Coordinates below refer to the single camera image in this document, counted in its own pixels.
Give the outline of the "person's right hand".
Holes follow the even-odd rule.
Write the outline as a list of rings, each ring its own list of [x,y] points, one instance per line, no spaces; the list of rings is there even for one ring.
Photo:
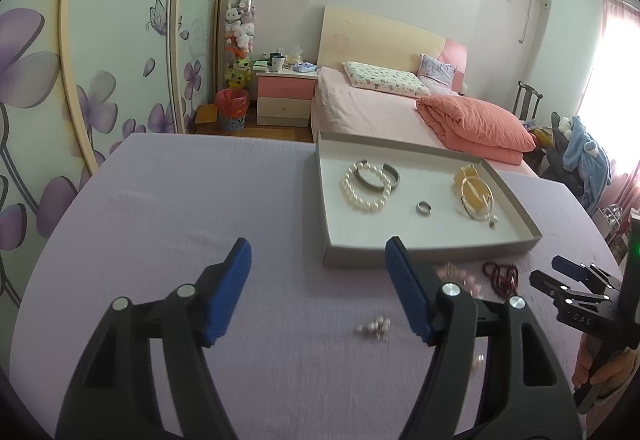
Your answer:
[[[598,394],[599,398],[606,398],[614,394],[627,384],[632,375],[636,373],[639,361],[639,350],[625,349],[621,353],[612,356],[599,370],[592,376],[589,370],[593,364],[593,354],[589,351],[588,337],[582,336],[577,353],[572,384],[575,388],[582,388],[587,382],[592,386],[601,386]]]

